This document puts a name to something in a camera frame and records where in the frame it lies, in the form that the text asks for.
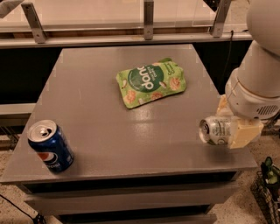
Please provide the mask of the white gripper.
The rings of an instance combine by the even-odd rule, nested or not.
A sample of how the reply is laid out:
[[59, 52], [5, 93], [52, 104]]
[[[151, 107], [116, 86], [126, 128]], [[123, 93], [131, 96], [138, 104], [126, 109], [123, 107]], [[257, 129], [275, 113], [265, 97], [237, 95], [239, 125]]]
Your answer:
[[216, 111], [217, 116], [231, 116], [232, 112], [235, 115], [230, 122], [229, 149], [243, 148], [258, 139], [264, 127], [261, 120], [272, 118], [280, 110], [278, 97], [262, 97], [249, 92], [237, 74], [238, 69], [231, 73], [225, 86], [226, 95], [220, 97]]

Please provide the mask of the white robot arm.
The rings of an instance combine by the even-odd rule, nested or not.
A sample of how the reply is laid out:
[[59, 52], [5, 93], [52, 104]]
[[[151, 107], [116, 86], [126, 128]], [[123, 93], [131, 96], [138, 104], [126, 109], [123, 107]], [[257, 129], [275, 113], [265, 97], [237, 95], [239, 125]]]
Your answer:
[[280, 109], [280, 0], [253, 0], [247, 27], [253, 41], [230, 74], [217, 108], [219, 116], [231, 118], [230, 149], [257, 139], [263, 121]]

